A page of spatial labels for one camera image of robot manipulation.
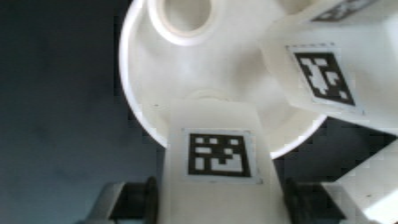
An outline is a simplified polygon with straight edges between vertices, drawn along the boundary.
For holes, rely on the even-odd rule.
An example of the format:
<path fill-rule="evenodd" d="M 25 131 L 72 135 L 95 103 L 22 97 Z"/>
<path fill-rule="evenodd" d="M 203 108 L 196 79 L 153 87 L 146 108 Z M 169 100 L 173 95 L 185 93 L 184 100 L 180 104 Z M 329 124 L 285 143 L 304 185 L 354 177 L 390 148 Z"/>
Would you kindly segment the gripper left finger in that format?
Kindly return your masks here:
<path fill-rule="evenodd" d="M 77 224 L 121 224 L 139 220 L 159 224 L 159 183 L 150 177 L 145 182 L 114 182 L 102 189 L 86 219 Z"/>

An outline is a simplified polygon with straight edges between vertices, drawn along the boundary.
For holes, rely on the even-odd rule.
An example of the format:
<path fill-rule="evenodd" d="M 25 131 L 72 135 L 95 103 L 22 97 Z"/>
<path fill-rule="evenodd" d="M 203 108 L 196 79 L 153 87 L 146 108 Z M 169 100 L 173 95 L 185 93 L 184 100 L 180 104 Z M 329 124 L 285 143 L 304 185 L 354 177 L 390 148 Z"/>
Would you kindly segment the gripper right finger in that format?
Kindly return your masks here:
<path fill-rule="evenodd" d="M 292 224 L 340 224 L 347 220 L 320 182 L 287 180 L 285 204 Z"/>

